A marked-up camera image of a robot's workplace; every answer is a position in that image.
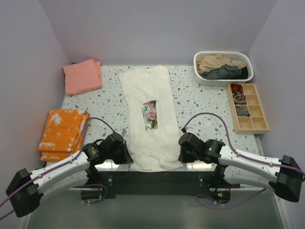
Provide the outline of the white floral print t-shirt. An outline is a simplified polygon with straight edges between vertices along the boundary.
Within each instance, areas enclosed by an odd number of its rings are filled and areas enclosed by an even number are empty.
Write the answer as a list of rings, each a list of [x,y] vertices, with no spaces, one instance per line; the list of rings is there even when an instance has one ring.
[[[121,74],[119,80],[128,104],[131,170],[181,168],[180,133],[167,67],[134,69]]]

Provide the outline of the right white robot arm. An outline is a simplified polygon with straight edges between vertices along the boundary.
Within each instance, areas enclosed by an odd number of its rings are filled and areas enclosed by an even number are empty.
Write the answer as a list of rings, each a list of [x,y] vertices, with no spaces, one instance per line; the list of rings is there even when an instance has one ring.
[[[196,160],[215,164],[212,175],[204,178],[212,187],[222,182],[226,185],[250,185],[273,191],[278,197],[298,202],[304,173],[290,156],[272,158],[236,150],[231,144],[217,140],[199,139],[192,133],[183,134],[179,161],[191,163]]]

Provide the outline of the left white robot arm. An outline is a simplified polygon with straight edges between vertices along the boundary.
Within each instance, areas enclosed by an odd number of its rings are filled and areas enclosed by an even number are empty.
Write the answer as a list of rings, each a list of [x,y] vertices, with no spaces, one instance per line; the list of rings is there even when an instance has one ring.
[[[112,160],[115,164],[132,164],[127,143],[118,133],[86,144],[72,156],[51,166],[29,172],[21,169],[11,180],[6,194],[13,213],[19,218],[36,210],[42,199],[72,187],[86,185],[98,174],[96,165]]]

